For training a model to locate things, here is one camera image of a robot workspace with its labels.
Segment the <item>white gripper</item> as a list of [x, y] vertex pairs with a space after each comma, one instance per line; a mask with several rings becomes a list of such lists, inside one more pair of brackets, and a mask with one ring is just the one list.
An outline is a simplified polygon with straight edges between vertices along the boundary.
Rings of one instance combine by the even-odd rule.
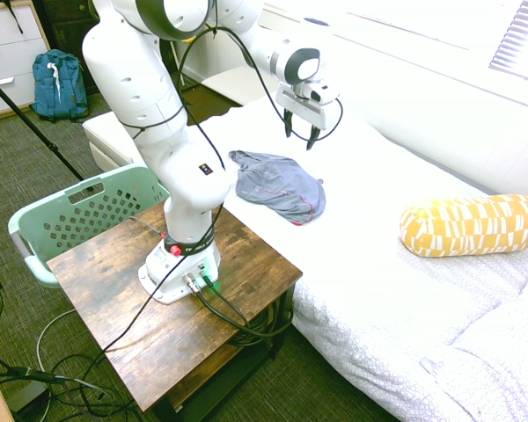
[[319, 139], [321, 130], [327, 129], [323, 105], [314, 100], [299, 97], [289, 85], [284, 83], [278, 84], [275, 99], [277, 104], [284, 108], [283, 122], [287, 138], [292, 134], [293, 113], [312, 124], [311, 133], [306, 143], [306, 149], [311, 150], [314, 143]]

